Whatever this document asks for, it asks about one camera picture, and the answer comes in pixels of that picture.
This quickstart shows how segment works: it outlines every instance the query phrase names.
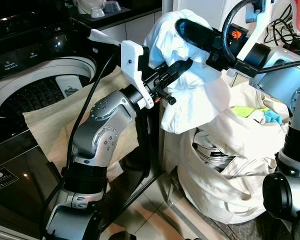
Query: laundry bag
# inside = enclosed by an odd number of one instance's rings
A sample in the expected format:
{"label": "laundry bag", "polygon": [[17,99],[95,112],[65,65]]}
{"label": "laundry bag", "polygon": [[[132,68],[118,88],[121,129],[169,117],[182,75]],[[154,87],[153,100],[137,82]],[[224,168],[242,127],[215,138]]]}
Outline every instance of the laundry bag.
{"label": "laundry bag", "polygon": [[[177,170],[186,197],[201,213],[224,224],[238,224],[265,211],[262,184],[265,176],[276,168],[275,153],[284,145],[289,114],[283,103],[247,82],[231,88],[230,94],[226,110],[211,122],[182,134]],[[282,122],[261,124],[253,118],[238,116],[232,109],[236,106],[269,108]],[[214,169],[193,147],[198,131],[206,137],[208,145],[223,156],[231,156],[224,169]]]}

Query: black cable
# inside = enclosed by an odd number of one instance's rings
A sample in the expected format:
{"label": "black cable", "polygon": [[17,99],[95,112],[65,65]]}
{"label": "black cable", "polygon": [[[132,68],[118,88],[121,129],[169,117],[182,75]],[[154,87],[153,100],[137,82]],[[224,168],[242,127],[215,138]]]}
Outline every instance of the black cable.
{"label": "black cable", "polygon": [[292,67],[296,67],[296,66],[300,66],[300,61],[286,62],[286,63],[282,63],[282,64],[279,64],[276,66],[261,68],[261,69],[257,70],[257,74],[265,74],[265,73],[278,71],[281,69],[292,68]]}
{"label": "black cable", "polygon": [[41,209],[41,213],[40,213],[40,218],[39,218],[39,237],[40,240],[43,238],[44,233],[45,233],[45,227],[44,227],[44,220],[45,220],[45,213],[46,210],[48,208],[48,205],[50,204],[51,200],[54,198],[54,196],[57,194],[57,192],[62,188],[62,186],[64,185],[65,181],[66,181],[66,177],[67,177],[67,173],[71,164],[71,157],[72,157],[72,149],[73,149],[73,139],[74,139],[74,135],[75,132],[77,130],[77,128],[79,127],[79,124],[87,110],[87,107],[89,105],[89,102],[100,82],[101,76],[103,75],[105,69],[107,68],[107,66],[109,65],[109,63],[111,62],[111,60],[113,59],[115,55],[112,54],[110,56],[110,58],[108,59],[108,61],[105,63],[103,69],[101,70],[100,74],[98,75],[98,77],[96,78],[95,82],[93,83],[88,96],[86,97],[86,100],[83,104],[83,107],[78,115],[78,117],[76,118],[76,121],[73,125],[70,137],[69,137],[69,142],[68,142],[68,147],[67,147],[67,155],[66,155],[66,171],[62,177],[62,179],[60,180],[60,182],[57,184],[57,186],[52,190],[52,192],[50,193],[50,195],[47,197],[47,199],[45,200],[42,209]]}
{"label": "black cable", "polygon": [[221,36],[222,36],[222,49],[223,49],[223,52],[224,52],[226,58],[230,61],[230,63],[235,63],[236,62],[236,57],[231,52],[231,50],[228,46],[228,42],[227,42],[229,26],[230,26],[234,16],[237,14],[237,12],[241,8],[243,8],[245,5],[248,5],[248,4],[256,4],[259,1],[260,0],[243,0],[243,1],[239,2],[229,12],[228,16],[226,17],[226,19],[224,21],[224,24],[223,24],[223,27],[222,27],[222,34],[221,34]]}

